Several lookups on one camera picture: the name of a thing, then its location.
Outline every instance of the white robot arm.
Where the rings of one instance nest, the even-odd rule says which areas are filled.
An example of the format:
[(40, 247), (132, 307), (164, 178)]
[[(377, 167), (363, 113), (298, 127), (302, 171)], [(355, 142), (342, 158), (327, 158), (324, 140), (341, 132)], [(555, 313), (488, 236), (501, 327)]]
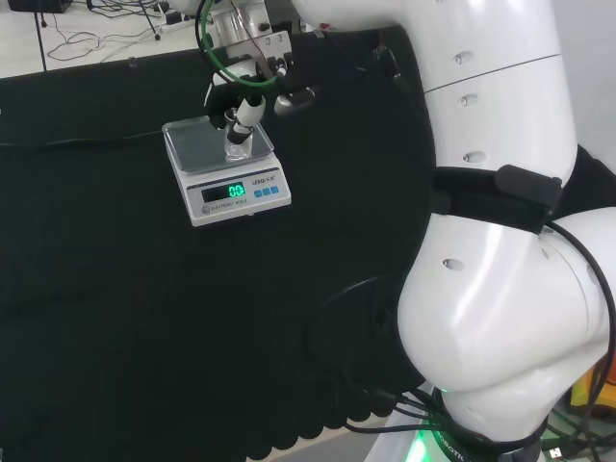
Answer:
[[(408, 275), (400, 338), (458, 424), (495, 442), (525, 439), (608, 343), (605, 299), (588, 263), (525, 208), (540, 206), (545, 222), (553, 201), (537, 191), (557, 193), (576, 161), (551, 1), (293, 1), (323, 30), (399, 24), (411, 39), (436, 188), (450, 204), (432, 215)], [(526, 205), (507, 202), (503, 190)], [(616, 283), (616, 211), (559, 223)]]

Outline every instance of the green digital readout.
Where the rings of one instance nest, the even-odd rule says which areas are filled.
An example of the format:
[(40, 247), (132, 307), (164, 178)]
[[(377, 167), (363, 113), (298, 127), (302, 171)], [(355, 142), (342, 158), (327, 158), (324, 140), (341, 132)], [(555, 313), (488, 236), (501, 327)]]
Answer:
[(246, 189), (244, 188), (244, 183), (239, 182), (203, 190), (201, 195), (203, 196), (203, 201), (207, 204), (217, 200), (242, 197), (246, 195)]
[(229, 185), (229, 197), (240, 197), (246, 194), (246, 190), (244, 189), (244, 185), (240, 183), (239, 185)]

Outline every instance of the green led light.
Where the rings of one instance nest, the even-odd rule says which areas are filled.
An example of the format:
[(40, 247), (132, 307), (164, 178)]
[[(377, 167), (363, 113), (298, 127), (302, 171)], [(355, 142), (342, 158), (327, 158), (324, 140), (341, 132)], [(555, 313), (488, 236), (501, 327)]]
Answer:
[(244, 194), (246, 194), (246, 191), (241, 185), (229, 187), (229, 197), (240, 197)]
[(417, 435), (417, 438), (411, 445), (411, 449), (408, 451), (406, 462), (429, 462), (430, 458), (427, 455), (423, 436), (422, 432)]

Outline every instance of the robot end effector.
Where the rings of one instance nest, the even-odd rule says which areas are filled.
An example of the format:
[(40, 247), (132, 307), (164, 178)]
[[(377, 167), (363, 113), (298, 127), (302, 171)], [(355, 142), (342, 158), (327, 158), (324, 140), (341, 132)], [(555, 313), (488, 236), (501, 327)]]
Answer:
[(169, 3), (181, 13), (201, 12), (206, 23), (200, 35), (209, 44), (208, 53), (217, 48), (225, 50), (226, 60), (222, 61), (227, 65), (220, 62), (217, 65), (218, 60), (211, 60), (216, 74), (204, 109), (216, 128), (229, 125), (227, 138), (232, 143), (243, 143), (260, 122), (266, 108), (264, 92), (278, 93), (275, 105), (278, 115), (314, 99), (314, 93), (300, 84), (293, 73), (289, 31), (274, 32), (265, 0), (171, 0)]

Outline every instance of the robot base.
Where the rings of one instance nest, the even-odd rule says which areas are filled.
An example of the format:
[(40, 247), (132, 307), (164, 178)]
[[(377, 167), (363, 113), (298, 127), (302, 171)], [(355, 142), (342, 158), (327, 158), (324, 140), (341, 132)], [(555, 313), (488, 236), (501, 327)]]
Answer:
[[(439, 445), (436, 441), (436, 438), (439, 437), (441, 437), (439, 432), (418, 432), (409, 450), (406, 462), (469, 462), (465, 454), (450, 446), (444, 438), (441, 437), (441, 444)], [(543, 452), (540, 452), (536, 462), (545, 462), (545, 460)]]

